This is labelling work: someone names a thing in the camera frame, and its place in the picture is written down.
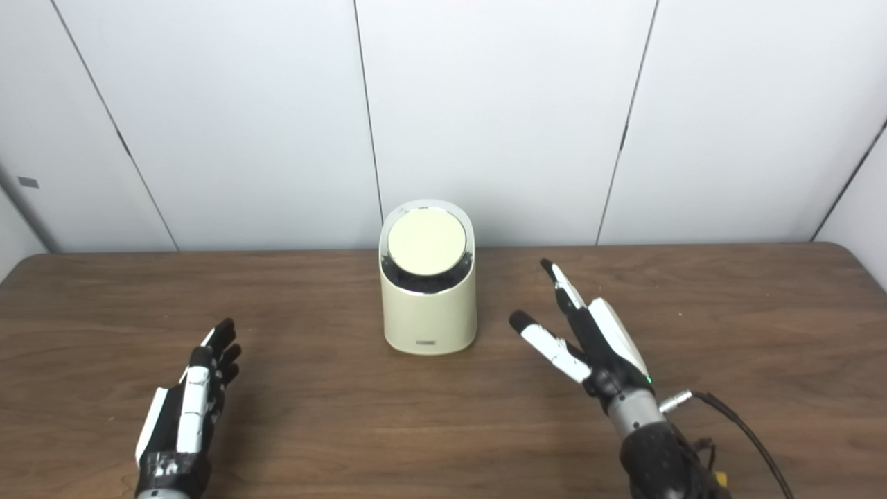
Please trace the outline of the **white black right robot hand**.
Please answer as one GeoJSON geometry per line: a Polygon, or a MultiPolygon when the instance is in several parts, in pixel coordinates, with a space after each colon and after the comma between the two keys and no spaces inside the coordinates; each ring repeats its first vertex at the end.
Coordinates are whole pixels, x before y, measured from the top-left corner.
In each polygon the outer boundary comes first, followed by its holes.
{"type": "Polygon", "coordinates": [[[552,334],[523,310],[516,310],[508,319],[519,337],[582,385],[605,413],[614,401],[639,389],[652,394],[649,375],[637,358],[630,357],[627,339],[614,338],[617,325],[612,319],[603,319],[601,300],[583,300],[564,271],[550,259],[541,259],[541,266],[554,285],[556,303],[579,344],[570,344],[552,334]]]}

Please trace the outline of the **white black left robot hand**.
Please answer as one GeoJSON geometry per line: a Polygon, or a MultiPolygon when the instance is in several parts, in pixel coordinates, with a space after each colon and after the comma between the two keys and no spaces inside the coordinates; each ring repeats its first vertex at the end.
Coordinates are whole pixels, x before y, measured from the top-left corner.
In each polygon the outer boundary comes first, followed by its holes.
{"type": "Polygon", "coordinates": [[[223,319],[193,348],[178,383],[156,389],[135,448],[136,498],[204,495],[213,433],[241,353],[234,320],[223,319]]]}

